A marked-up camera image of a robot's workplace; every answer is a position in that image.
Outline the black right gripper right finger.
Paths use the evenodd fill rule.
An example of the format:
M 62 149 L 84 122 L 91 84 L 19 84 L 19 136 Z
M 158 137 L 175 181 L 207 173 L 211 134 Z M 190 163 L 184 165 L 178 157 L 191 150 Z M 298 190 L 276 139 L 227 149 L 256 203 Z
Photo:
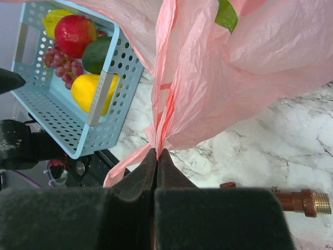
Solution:
M 294 249 L 281 205 L 270 191 L 199 189 L 166 149 L 157 184 L 156 249 Z

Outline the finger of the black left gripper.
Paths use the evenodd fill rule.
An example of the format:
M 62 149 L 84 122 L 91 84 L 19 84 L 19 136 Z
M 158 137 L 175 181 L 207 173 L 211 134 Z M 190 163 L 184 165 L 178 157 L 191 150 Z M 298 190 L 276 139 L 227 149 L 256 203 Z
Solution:
M 0 69 L 0 94 L 21 88 L 26 84 L 25 79 L 18 73 Z

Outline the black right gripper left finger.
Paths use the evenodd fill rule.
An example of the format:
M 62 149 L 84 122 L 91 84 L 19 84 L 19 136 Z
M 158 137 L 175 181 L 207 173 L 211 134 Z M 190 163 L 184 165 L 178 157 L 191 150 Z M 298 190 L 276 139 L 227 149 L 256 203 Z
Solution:
M 154 249 L 156 151 L 111 188 L 1 191 L 1 249 Z

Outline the pink plastic bag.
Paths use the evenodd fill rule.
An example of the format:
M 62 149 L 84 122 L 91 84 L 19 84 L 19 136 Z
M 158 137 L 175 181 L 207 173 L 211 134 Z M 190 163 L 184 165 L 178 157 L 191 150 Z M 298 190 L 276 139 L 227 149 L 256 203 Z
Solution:
M 115 21 L 154 77 L 148 150 L 189 149 L 332 80 L 332 1 L 78 1 Z

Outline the yellow fake mango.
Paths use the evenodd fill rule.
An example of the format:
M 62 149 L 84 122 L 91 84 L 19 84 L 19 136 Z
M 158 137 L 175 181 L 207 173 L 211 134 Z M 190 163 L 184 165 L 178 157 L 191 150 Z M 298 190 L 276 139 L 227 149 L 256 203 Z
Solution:
M 77 105 L 85 112 L 88 113 L 92 104 L 92 100 L 97 88 L 99 80 L 99 75 L 97 74 L 82 74 L 77 77 L 71 88 L 71 95 Z M 105 104 L 103 106 L 103 110 L 101 115 L 104 116 L 109 108 L 111 103 L 114 91 L 117 86 L 117 82 L 119 80 L 119 76 L 115 74 L 113 76 L 110 89 L 107 94 L 107 98 Z

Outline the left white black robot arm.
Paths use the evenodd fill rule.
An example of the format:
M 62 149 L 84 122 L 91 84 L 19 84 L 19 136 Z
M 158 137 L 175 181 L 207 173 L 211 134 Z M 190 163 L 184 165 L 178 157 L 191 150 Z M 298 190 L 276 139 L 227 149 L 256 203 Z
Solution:
M 65 153 L 45 131 L 32 132 L 34 118 L 20 122 L 1 120 L 1 169 L 27 170 L 40 161 L 63 159 Z

